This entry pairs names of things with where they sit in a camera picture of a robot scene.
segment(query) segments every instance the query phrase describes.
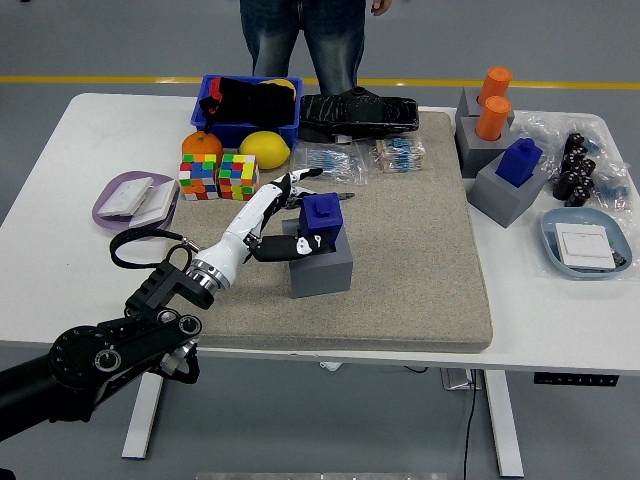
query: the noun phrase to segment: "jeans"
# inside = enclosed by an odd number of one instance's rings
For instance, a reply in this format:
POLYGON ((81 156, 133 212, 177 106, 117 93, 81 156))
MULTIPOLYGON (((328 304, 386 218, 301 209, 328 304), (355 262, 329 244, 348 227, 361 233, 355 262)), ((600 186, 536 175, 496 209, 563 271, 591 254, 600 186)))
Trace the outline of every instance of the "jeans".
POLYGON ((366 0, 240 0, 253 75, 286 77, 300 30, 323 95, 357 85, 366 0))

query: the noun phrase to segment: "white robotic hand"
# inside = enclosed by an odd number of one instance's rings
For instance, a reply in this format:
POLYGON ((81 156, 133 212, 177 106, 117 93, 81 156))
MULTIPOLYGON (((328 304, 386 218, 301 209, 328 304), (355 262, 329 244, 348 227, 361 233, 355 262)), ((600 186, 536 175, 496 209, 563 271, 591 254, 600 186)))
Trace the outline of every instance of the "white robotic hand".
POLYGON ((293 184, 321 173, 321 168, 296 170, 263 185, 229 224, 220 241, 196 254, 187 275, 214 294, 233 285, 238 268, 251 255, 260 261, 293 260, 326 246, 329 234, 310 239, 268 237, 268 248, 261 238, 262 230, 273 214, 294 204, 300 197, 314 193, 293 187, 293 184))

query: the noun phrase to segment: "gray 3d printed block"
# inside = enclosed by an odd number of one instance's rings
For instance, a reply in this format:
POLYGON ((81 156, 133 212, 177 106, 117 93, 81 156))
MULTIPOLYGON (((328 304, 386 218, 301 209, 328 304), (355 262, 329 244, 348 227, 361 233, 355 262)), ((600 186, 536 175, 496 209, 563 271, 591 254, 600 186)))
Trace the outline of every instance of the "gray 3d printed block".
POLYGON ((507 228, 535 201, 547 182, 548 175, 536 167, 531 177, 520 188, 516 188, 496 174, 503 155, 499 155, 478 172, 467 194, 467 200, 496 223, 507 228))
MULTIPOLYGON (((482 113, 482 106, 478 103, 478 97, 482 91, 481 87, 463 87, 462 95, 460 95, 460 102, 458 102, 458 108, 456 109, 456 123, 458 117, 479 117, 482 113)), ((511 127, 515 113, 513 110, 509 112, 507 117, 507 125, 511 127)))
MULTIPOLYGON (((285 235, 297 235, 298 228, 297 219, 282 221, 285 235)), ((353 255, 344 225, 334 246, 334 252, 310 255, 288 263, 291 298, 344 292, 351 288, 353 255)))
POLYGON ((475 178, 480 170, 516 141, 506 124, 498 140, 482 140, 476 135, 479 118, 460 117, 456 122, 455 137, 463 178, 475 178))

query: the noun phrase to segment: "yellow lemon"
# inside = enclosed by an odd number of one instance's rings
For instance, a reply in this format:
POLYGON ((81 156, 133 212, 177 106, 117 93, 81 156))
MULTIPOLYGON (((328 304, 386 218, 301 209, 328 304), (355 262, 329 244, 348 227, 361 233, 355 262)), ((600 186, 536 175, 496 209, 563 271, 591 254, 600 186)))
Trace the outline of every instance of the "yellow lemon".
POLYGON ((255 132, 245 138, 238 149, 240 155, 255 155, 260 170, 278 168, 287 161, 291 150, 274 132, 255 132))
POLYGON ((286 78, 274 78, 273 80, 265 80, 260 83, 275 83, 276 85, 280 85, 281 87, 289 87, 293 90, 293 99, 296 99, 296 87, 286 78))

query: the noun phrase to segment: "blue bowl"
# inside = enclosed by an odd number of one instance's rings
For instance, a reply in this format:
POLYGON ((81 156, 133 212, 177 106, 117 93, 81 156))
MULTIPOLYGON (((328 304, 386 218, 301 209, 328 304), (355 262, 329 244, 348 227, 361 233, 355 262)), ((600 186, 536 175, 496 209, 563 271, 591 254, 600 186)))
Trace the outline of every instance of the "blue bowl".
POLYGON ((571 277, 580 279, 609 278, 625 271, 633 263, 631 247, 629 247, 624 233, 622 233, 622 230, 613 218, 599 210, 587 207, 565 207, 550 210, 542 217, 540 227, 542 243, 551 259, 551 263, 571 277), (611 247, 622 255, 627 262, 624 265, 616 267, 614 270, 606 272, 567 267, 560 260, 560 252, 558 251, 558 242, 556 239, 556 223, 603 226, 607 231, 607 238, 611 243, 611 247))

